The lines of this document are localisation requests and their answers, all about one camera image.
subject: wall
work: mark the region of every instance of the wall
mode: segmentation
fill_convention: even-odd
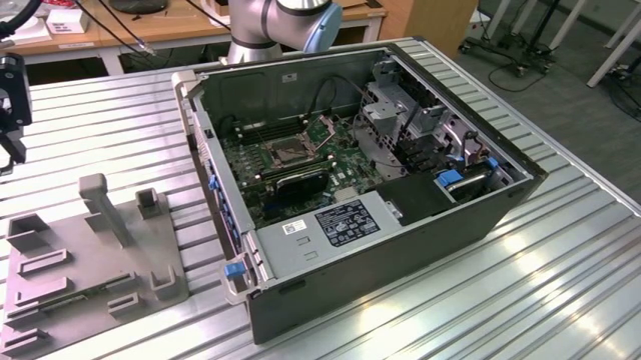
[[[562,0],[561,5],[571,9],[575,2]],[[581,15],[614,32],[635,6],[637,2],[633,0],[587,0]]]

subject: black cable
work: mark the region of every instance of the black cable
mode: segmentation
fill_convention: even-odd
[[[215,17],[212,17],[209,15],[209,13],[207,13],[201,7],[199,7],[191,0],[184,0],[191,6],[193,6],[193,8],[200,11],[205,17],[208,17],[209,19],[212,19],[224,29],[229,30],[231,31],[231,28],[229,26],[227,26],[227,24],[224,22],[221,22],[219,19],[216,19]]]
[[[116,41],[127,48],[131,50],[131,52],[136,53],[140,57],[143,57],[147,61],[149,61],[149,59],[147,59],[147,57],[144,56],[144,54],[137,51],[128,43],[125,43],[123,41],[123,39],[111,31],[109,28],[105,27],[105,25],[100,22],[99,19],[96,19],[96,17],[91,14],[91,12],[85,9],[85,7],[83,6],[83,4],[80,3],[79,0],[73,0],[73,3],[76,4],[77,8],[81,10],[81,12],[89,17],[89,19],[93,20],[93,22],[97,24],[97,26],[101,27],[101,29],[111,35],[111,37],[113,39],[116,39]]]
[[[635,106],[637,106],[637,110],[639,109],[639,102],[634,99],[634,97],[631,96],[631,94],[627,92],[627,90],[621,86],[618,80],[614,78],[614,77],[609,77],[610,81],[614,83],[614,85],[622,90],[622,92],[625,93],[625,95],[631,99],[631,101],[634,102]],[[615,96],[614,96],[614,92],[611,91],[611,89],[607,89],[607,94],[610,95],[610,101],[611,103],[614,104],[614,106],[617,107],[618,110],[621,110],[621,112],[627,115],[630,117],[630,119],[633,119],[635,122],[641,122],[641,118],[634,115],[633,113],[630,113],[625,107],[619,104],[619,102],[617,101],[615,99]]]
[[[523,6],[525,6],[526,3],[527,3],[527,0],[522,0],[521,5],[518,6],[517,14],[514,15],[514,18],[513,18],[511,21],[510,21],[510,25],[507,25],[507,29],[509,29],[510,31],[511,31],[511,26],[514,25],[514,23],[517,22],[517,19],[518,19],[519,16],[521,16],[521,11],[523,10]]]
[[[320,83],[318,84],[318,87],[315,89],[314,97],[311,98],[310,107],[307,108],[307,113],[306,113],[307,119],[311,117],[311,113],[314,112],[314,110],[316,110],[316,103],[319,102],[320,91],[323,90],[324,84],[327,84],[330,81],[334,85],[334,96],[331,97],[330,106],[331,106],[331,103],[334,102],[334,99],[336,98],[336,92],[338,92],[336,82],[334,78],[326,77],[324,79],[320,80]]]
[[[173,56],[173,49],[169,50],[169,55],[167,56],[167,60],[164,61],[164,64],[160,67],[161,69],[169,64],[171,61],[173,61],[171,56]]]
[[[502,87],[499,84],[495,83],[495,81],[491,79],[491,75],[494,75],[494,73],[505,68],[507,68],[510,65],[513,65],[511,63],[510,64],[505,64],[499,67],[497,67],[489,74],[487,74],[487,80],[490,81],[491,85],[494,85],[497,88],[499,88],[501,90],[506,91],[506,92],[525,92],[535,83],[538,83],[543,78],[545,76],[547,75],[546,73],[537,79],[534,80],[533,82],[530,82],[530,84],[527,86],[525,86],[523,88],[505,88]]]
[[[311,100],[311,104],[310,104],[310,108],[307,109],[307,113],[306,113],[306,119],[308,119],[311,117],[311,113],[315,111],[315,108],[316,108],[316,103],[319,101],[319,95],[320,95],[320,91],[323,90],[323,87],[324,85],[327,84],[327,82],[330,80],[334,80],[334,79],[339,79],[342,81],[344,81],[347,84],[350,84],[350,86],[358,91],[358,93],[364,97],[367,98],[367,100],[370,102],[374,103],[374,99],[371,98],[371,96],[360,89],[360,87],[354,83],[354,81],[351,81],[350,79],[347,79],[344,76],[342,75],[330,75],[330,76],[326,76],[322,80],[320,80],[320,83],[318,84],[318,87],[315,89],[315,92],[314,92],[314,97],[312,97],[312,100]],[[338,94],[338,85],[336,83],[334,82],[334,96],[331,98],[331,101],[330,101],[330,106],[331,106],[331,103],[334,102],[335,98],[336,98],[336,94]]]
[[[97,2],[100,2],[100,5],[105,8],[107,12],[109,13],[111,17],[113,17],[113,19],[116,20],[117,24],[120,24],[121,28],[124,29],[124,31],[131,35],[131,37],[136,40],[136,43],[137,45],[144,48],[145,46],[145,41],[131,31],[131,29],[127,27],[127,25],[124,25],[124,22],[120,20],[120,18],[117,17],[117,15],[115,14],[115,12],[111,10],[111,7],[107,6],[107,4],[104,3],[104,0],[97,0]],[[164,68],[167,66],[167,64],[169,62],[175,62],[176,64],[181,65],[181,66],[187,66],[187,64],[183,64],[180,61],[177,60],[173,60],[171,58],[171,55],[169,57],[167,58],[165,56],[161,56],[159,54],[151,54],[152,56],[165,60],[165,63],[164,65],[160,67],[160,68]],[[145,60],[149,62],[149,65],[152,68],[155,68],[155,65],[153,63],[149,61],[149,59],[147,58],[147,56],[144,55],[143,58],[145,58]]]
[[[145,68],[143,70],[157,70],[157,68],[155,67],[155,65],[151,61],[148,61],[148,63],[145,63],[140,60],[140,59],[147,59],[147,58],[140,58],[139,56],[132,56],[131,54],[125,54],[125,56],[132,62],[135,62],[136,64],[141,65]]]
[[[124,22],[120,20],[120,18],[116,16],[116,14],[113,13],[113,11],[111,10],[111,7],[107,6],[107,4],[104,3],[103,0],[97,0],[97,2],[100,3],[100,5],[105,8],[107,12],[109,13],[111,17],[115,18],[117,24],[120,24],[121,28],[124,29],[125,32],[129,33],[131,37],[136,40],[137,42],[137,45],[140,45],[140,47],[143,47],[143,44],[144,44],[144,41],[143,39],[140,39],[140,37],[136,36],[136,34],[129,30],[129,28],[127,27],[127,25],[124,25]]]
[[[420,109],[420,103],[416,101],[416,104],[414,105],[414,108],[411,109],[411,112],[410,112],[410,117],[404,121],[404,124],[400,127],[400,131],[398,132],[396,142],[400,140],[400,136],[407,131],[407,128],[410,127],[410,124],[414,121],[414,118],[416,117],[416,113],[419,112],[419,109]]]
[[[0,22],[0,40],[14,34],[39,10],[43,0],[29,0],[21,11],[8,22]]]
[[[478,11],[478,20],[481,21],[481,27],[482,27],[481,41],[486,41],[489,43],[491,39],[487,36],[487,27],[485,26],[485,22],[483,22],[483,13],[481,13],[481,11],[478,10],[481,7],[482,7],[481,0],[478,0],[477,11]]]
[[[390,163],[382,163],[380,161],[374,160],[374,159],[371,159],[371,161],[374,161],[376,164],[380,164],[386,167],[398,167],[399,169],[404,168],[404,165],[391,165]]]

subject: white box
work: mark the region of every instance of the white box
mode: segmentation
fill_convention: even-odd
[[[490,27],[490,18],[475,10],[471,14],[470,25],[465,31],[465,38],[481,40],[483,36],[483,26]]]
[[[89,17],[80,9],[53,9],[47,18],[47,26],[53,34],[81,34],[88,24]]]
[[[0,21],[9,21],[12,18],[5,17],[0,19]],[[24,45],[31,43],[39,43],[41,41],[49,41],[51,35],[47,31],[47,26],[44,25],[44,20],[39,19],[37,17],[29,18],[25,24],[16,30],[16,33],[9,36],[10,41],[16,45]]]

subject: aluminum extrusion table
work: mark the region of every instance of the aluminum extrusion table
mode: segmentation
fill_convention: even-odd
[[[246,308],[223,298],[223,252],[181,134],[172,70],[32,88],[29,162],[0,178],[2,235],[12,215],[37,210],[52,221],[85,211],[75,187],[83,174],[105,173],[115,203],[153,186],[168,194],[191,291],[181,304],[45,359],[641,355],[639,206],[427,43],[396,44],[550,177],[482,241],[260,346]],[[6,251],[2,241],[2,270]]]

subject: power supply label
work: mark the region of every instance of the power supply label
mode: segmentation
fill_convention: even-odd
[[[380,230],[360,200],[319,212],[318,223],[330,243],[338,247]]]

